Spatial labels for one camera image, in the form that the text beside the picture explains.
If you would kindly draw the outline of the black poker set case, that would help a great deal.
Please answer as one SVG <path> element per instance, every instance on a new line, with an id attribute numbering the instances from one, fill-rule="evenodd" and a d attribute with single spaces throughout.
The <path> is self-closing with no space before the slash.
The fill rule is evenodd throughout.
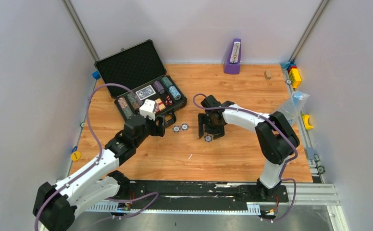
<path id="1" fill-rule="evenodd" d="M 129 102 L 127 95 L 133 93 L 136 95 L 136 91 L 141 88 L 152 85 L 155 81 L 160 81 L 167 76 L 177 88 L 181 94 L 180 100 L 175 100 L 170 94 L 168 88 L 166 88 L 162 82 L 165 93 L 159 94 L 156 91 L 155 95 L 148 97 L 149 100 L 156 100 L 160 98 L 165 109 L 163 111 L 155 112 L 155 114 L 163 115 L 169 112 L 176 112 L 187 104 L 187 98 L 182 93 L 180 88 L 176 85 L 174 80 L 167 74 L 167 70 L 164 67 L 158 52 L 155 49 L 154 43 L 151 39 L 148 39 L 142 43 L 134 45 L 127 49 L 122 49 L 116 54 L 110 55 L 104 59 L 95 62 L 95 68 L 99 72 L 101 79 L 104 83 L 108 83 L 107 87 L 110 96 L 114 99 L 118 111 L 120 112 L 124 121 L 127 121 L 122 108 L 119 106 L 118 99 L 123 97 L 127 100 L 129 107 L 132 109 L 134 115 L 138 114 L 138 110 L 134 110 L 131 103 Z M 169 95 L 173 105 L 166 104 L 166 97 Z M 141 105 L 144 100 L 138 98 Z"/>

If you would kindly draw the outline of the blue white 10 chip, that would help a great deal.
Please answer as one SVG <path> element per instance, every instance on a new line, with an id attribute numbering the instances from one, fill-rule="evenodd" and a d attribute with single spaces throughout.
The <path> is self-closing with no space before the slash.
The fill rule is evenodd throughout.
<path id="1" fill-rule="evenodd" d="M 174 126 L 173 127 L 173 132 L 178 133 L 181 130 L 179 126 Z"/>
<path id="2" fill-rule="evenodd" d="M 184 124 L 181 125 L 181 129 L 182 129 L 183 131 L 186 131 L 186 130 L 189 129 L 189 125 L 186 124 L 186 123 L 184 123 Z"/>
<path id="3" fill-rule="evenodd" d="M 211 135 L 206 135 L 206 136 L 204 137 L 204 140 L 205 140 L 206 142 L 211 142 L 211 141 L 213 140 L 213 137 L 212 137 Z"/>

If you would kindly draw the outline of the blue playing card deck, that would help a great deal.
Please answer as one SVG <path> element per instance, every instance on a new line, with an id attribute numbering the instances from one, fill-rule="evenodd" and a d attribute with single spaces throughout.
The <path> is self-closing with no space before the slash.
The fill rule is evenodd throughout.
<path id="1" fill-rule="evenodd" d="M 136 91 L 136 95 L 141 101 L 155 94 L 156 94 L 156 91 L 152 85 L 147 85 L 141 88 L 140 90 Z"/>

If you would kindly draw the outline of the light blue chip stack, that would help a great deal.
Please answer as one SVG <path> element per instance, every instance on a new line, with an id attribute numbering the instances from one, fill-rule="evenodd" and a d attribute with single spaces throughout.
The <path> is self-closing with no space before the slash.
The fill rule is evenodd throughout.
<path id="1" fill-rule="evenodd" d="M 176 101 L 181 99 L 181 94 L 174 85 L 170 85 L 168 90 Z"/>

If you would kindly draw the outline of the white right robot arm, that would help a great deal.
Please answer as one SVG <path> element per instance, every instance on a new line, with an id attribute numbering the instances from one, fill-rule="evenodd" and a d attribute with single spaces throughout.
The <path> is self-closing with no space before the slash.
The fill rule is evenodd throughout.
<path id="1" fill-rule="evenodd" d="M 266 159 L 258 179 L 257 194 L 264 201 L 276 195 L 283 169 L 288 161 L 298 155 L 299 138 L 292 126 L 279 111 L 263 114 L 243 108 L 234 102 L 220 103 L 213 95 L 205 96 L 198 108 L 199 138 L 204 134 L 218 139 L 225 135 L 225 126 L 235 125 L 256 134 L 261 152 Z"/>

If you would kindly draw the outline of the yellow big blind button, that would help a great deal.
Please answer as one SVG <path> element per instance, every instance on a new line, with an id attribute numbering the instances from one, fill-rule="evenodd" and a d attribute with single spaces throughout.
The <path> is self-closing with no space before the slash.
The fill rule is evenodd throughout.
<path id="1" fill-rule="evenodd" d="M 71 153 L 71 156 L 70 156 L 72 161 L 78 161 L 81 159 L 81 157 L 82 157 L 82 154 L 80 151 L 74 151 Z"/>

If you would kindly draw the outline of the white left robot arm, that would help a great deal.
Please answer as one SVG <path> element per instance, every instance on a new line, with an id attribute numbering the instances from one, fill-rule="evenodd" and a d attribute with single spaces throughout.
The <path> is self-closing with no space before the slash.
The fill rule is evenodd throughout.
<path id="1" fill-rule="evenodd" d="M 167 121 L 162 115 L 152 120 L 140 114 L 128 119 L 96 157 L 74 174 L 51 185 L 42 184 L 37 192 L 33 215 L 49 231 L 65 231 L 87 208 L 98 202 L 130 193 L 130 180 L 117 170 L 130 159 L 148 136 L 164 136 Z"/>

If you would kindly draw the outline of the brown purple chip stack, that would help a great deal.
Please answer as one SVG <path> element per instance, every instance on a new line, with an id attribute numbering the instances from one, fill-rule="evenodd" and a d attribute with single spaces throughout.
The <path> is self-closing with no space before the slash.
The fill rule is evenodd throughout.
<path id="1" fill-rule="evenodd" d="M 141 103 L 139 102 L 137 96 L 133 93 L 129 93 L 127 95 L 127 98 L 129 100 L 129 102 L 131 103 L 132 107 L 134 110 L 138 110 L 141 106 Z"/>

